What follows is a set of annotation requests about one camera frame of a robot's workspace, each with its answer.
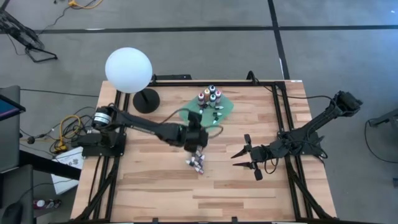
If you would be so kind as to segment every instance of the green cloth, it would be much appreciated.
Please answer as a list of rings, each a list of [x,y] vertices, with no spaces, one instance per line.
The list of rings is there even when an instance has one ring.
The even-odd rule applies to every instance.
[[[202,119],[201,119],[201,123],[200,123],[202,126],[207,127],[207,126],[213,125],[213,121],[215,118],[213,116],[214,112],[222,113],[222,115],[218,117],[217,123],[215,123],[214,125],[220,124],[221,121],[224,120],[232,112],[232,109],[234,108],[234,104],[231,102],[231,100],[229,100],[224,95],[221,95],[221,101],[216,106],[223,106],[224,108],[222,110],[216,110],[216,109],[212,108],[211,106],[208,106],[206,109],[203,109]],[[198,105],[198,97],[197,96],[194,97],[193,100],[191,100],[189,103],[184,105],[182,108],[186,108],[190,111],[199,113],[200,106]],[[179,115],[180,115],[180,118],[185,123],[188,124],[188,111],[181,111],[181,112],[179,112]]]

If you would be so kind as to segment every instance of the pink object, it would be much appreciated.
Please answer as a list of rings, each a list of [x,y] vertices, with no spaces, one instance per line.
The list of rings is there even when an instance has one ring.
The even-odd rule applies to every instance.
[[[221,92],[219,90],[216,91],[216,104],[219,104],[221,101]]]
[[[198,104],[199,104],[199,106],[202,106],[205,104],[205,96],[203,93],[199,93],[199,95],[198,95]]]

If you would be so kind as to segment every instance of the white paper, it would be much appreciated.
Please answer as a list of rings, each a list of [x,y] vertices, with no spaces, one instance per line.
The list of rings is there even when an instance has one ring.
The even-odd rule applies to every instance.
[[[74,148],[68,152],[57,155],[55,157],[57,159],[53,159],[53,161],[55,161],[55,162],[59,161],[63,164],[72,166],[74,168],[82,169],[83,162],[84,162],[84,159],[81,156],[82,151],[83,151],[82,147]],[[60,176],[57,176],[54,174],[51,174],[51,178],[52,178],[53,183],[70,180],[68,178],[60,177]],[[79,184],[78,180],[71,180],[68,182],[61,182],[61,183],[54,184],[55,193],[57,193],[57,195],[60,195],[64,192],[66,192],[67,190],[70,190],[74,186],[77,186],[78,184]]]

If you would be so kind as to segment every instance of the floor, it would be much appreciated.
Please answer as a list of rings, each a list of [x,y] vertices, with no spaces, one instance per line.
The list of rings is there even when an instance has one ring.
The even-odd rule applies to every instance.
[[[48,0],[13,0],[6,11],[25,26],[41,30],[62,14],[67,6],[65,1],[53,4]],[[363,132],[366,120],[398,105],[395,91],[398,30],[396,26],[388,26],[398,24],[398,2],[274,0],[279,26],[304,26],[303,29],[318,26],[318,30],[281,29],[276,35],[264,28],[276,26],[276,21],[271,20],[274,15],[270,13],[269,2],[272,1],[105,0],[95,9],[69,9],[49,28],[50,33],[40,35],[45,48],[58,55],[56,62],[34,64],[26,55],[17,56],[7,36],[0,34],[0,86],[98,95],[105,80],[104,63],[108,55],[129,46],[145,52],[158,75],[189,73],[195,79],[242,79],[248,70],[253,70],[260,79],[303,80],[308,96],[350,91],[364,101],[361,111],[319,130],[326,136],[322,146],[330,157],[325,164],[337,214],[343,220],[395,223],[398,190],[393,188],[392,178],[398,177],[398,165],[377,160],[367,150]],[[370,25],[386,29],[362,27]],[[252,29],[196,32],[129,29],[129,32],[90,34],[76,31],[198,26]],[[330,29],[327,26],[351,27],[327,30]],[[22,46],[16,45],[22,53]],[[39,134],[79,108],[95,106],[96,98],[23,91],[21,104],[27,108],[21,116],[21,128]],[[325,100],[310,100],[312,115],[321,113],[327,104]],[[398,161],[397,140],[389,125],[369,129],[368,139],[377,155]],[[49,145],[33,146],[47,149]],[[32,152],[48,157],[45,153]],[[35,181],[48,182],[50,177],[37,173]],[[55,197],[49,196],[49,192],[53,192],[51,187],[42,187],[35,190],[35,195]],[[68,220],[74,193],[71,190],[63,194],[63,206],[39,217],[38,223]]]

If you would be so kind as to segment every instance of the white globe lamp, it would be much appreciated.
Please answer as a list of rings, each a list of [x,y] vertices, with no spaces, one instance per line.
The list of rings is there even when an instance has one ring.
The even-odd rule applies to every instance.
[[[140,113],[151,113],[159,104],[159,94],[146,88],[152,79],[152,65],[140,50],[123,47],[115,50],[105,64],[106,78],[115,89],[124,93],[136,93],[132,99]]]

